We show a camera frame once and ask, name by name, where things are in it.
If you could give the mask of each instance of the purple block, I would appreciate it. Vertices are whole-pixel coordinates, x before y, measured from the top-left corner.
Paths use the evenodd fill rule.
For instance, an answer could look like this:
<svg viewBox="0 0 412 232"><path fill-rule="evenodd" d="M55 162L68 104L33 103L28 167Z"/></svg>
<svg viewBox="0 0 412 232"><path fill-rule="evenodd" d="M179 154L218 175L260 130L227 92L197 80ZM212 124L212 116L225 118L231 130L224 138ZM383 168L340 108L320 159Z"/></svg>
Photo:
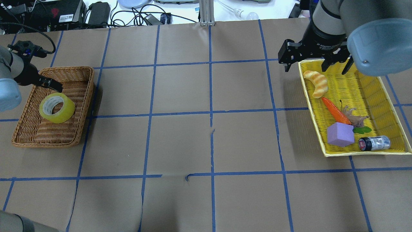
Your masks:
<svg viewBox="0 0 412 232"><path fill-rule="evenodd" d="M346 147L355 142L353 126L343 123L334 123L328 127L328 144Z"/></svg>

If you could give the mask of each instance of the green leaf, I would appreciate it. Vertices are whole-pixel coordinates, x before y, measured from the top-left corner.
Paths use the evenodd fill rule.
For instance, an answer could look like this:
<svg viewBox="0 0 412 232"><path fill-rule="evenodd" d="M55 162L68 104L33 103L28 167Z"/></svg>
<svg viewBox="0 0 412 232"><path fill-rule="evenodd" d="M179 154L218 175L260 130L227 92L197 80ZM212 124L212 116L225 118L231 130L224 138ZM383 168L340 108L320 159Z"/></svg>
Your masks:
<svg viewBox="0 0 412 232"><path fill-rule="evenodd" d="M371 132L371 131L372 131L372 129L369 128L369 127L367 127L367 126L361 127L361 128L359 128L359 127L353 128L353 132L354 132L355 134L361 134L361 135L363 135L363 134L369 133L369 132Z"/></svg>

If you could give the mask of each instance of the yellow plastic basket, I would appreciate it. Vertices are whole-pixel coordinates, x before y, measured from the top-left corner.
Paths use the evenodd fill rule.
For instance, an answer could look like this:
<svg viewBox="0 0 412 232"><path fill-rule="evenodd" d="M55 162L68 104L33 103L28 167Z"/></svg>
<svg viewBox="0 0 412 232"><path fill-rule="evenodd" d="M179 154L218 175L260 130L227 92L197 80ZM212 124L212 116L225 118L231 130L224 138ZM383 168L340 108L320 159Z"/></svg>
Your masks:
<svg viewBox="0 0 412 232"><path fill-rule="evenodd" d="M322 72L323 59L306 60L299 62L299 71L312 121L318 135L323 154L328 156L350 156L364 154L406 155L412 154L411 146L405 131L399 121L395 108L389 99L388 93L380 77L371 77L358 72L355 65L345 75L342 70L346 63L336 63ZM328 111L321 99L315 99L312 94L315 90L311 81L303 78L307 70L317 71L328 78L329 90L324 97L330 99L340 109L343 106L355 107L354 115L366 116L365 126L372 129L366 134L355 134L355 143L347 147L328 144L327 128L335 123L335 119ZM386 135L391 140L391 148L382 151L363 152L359 149L358 140L362 137Z"/></svg>

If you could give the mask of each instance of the carrot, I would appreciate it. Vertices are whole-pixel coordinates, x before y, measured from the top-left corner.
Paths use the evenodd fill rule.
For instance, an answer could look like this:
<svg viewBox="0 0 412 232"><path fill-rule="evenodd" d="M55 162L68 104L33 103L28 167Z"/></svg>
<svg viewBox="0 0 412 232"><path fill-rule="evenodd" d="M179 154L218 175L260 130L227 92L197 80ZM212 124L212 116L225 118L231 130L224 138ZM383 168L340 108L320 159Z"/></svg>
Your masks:
<svg viewBox="0 0 412 232"><path fill-rule="evenodd" d="M344 123L348 125L351 124L348 117L346 117L338 108L336 108L336 106L333 104L331 100L327 99L326 97L322 97L322 101L325 103L329 112L332 114L332 116L338 123Z"/></svg>

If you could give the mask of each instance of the yellow tape roll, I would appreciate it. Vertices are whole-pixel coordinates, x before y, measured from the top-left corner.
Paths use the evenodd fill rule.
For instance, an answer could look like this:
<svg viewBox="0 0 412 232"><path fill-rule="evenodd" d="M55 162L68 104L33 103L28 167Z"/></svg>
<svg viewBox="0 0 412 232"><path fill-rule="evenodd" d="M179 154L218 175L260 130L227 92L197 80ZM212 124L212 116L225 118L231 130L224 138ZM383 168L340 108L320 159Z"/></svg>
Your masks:
<svg viewBox="0 0 412 232"><path fill-rule="evenodd" d="M53 108L59 103L63 103L62 108L53 114ZM43 118L53 123L64 123L73 116L75 104L62 93L52 93L42 100L39 106L39 112Z"/></svg>

